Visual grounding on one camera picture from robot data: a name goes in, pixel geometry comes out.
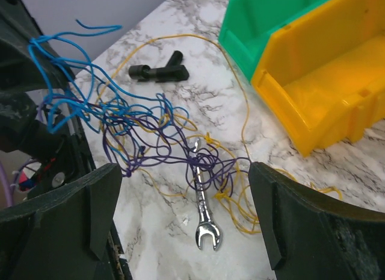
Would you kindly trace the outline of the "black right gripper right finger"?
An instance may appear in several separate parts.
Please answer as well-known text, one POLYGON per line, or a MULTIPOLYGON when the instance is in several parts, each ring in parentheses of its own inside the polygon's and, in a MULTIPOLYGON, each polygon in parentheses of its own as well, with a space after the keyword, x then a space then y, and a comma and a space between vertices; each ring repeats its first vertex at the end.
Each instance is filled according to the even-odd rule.
POLYGON ((384 213, 306 187, 261 162, 248 172, 277 279, 384 279, 384 213))

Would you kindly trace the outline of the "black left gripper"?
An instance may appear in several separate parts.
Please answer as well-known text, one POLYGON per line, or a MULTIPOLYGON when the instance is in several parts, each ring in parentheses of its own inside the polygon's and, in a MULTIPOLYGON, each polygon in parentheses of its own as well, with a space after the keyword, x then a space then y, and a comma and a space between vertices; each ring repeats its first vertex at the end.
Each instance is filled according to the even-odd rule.
POLYGON ((32 199, 88 174, 94 168, 78 117, 51 134, 44 123, 49 107, 29 92, 48 92, 41 71, 28 52, 42 34, 22 0, 1 0, 1 151, 21 151, 42 166, 27 192, 32 199))

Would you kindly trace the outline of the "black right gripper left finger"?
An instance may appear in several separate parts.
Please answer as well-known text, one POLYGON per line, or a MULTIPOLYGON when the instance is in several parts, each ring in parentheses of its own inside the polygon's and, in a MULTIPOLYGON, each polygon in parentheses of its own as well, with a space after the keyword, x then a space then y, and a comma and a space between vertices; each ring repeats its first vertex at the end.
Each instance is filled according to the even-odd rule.
POLYGON ((1 279, 119 279, 108 234, 121 183, 106 164, 1 210, 1 279))

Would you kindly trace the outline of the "yellow plastic bin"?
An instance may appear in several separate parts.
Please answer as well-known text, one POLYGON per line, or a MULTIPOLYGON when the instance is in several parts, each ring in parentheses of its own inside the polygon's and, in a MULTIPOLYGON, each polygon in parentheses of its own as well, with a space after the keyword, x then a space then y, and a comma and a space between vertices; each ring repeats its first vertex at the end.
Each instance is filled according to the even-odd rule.
POLYGON ((384 118, 384 0, 328 0, 269 39, 251 84, 308 156, 384 118))

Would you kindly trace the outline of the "green plastic bin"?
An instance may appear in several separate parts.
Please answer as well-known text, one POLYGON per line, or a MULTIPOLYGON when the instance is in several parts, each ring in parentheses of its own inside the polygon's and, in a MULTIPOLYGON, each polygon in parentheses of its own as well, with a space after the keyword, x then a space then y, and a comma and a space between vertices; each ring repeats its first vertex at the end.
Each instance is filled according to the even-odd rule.
POLYGON ((251 80, 270 36, 329 0, 229 0, 218 41, 251 80))

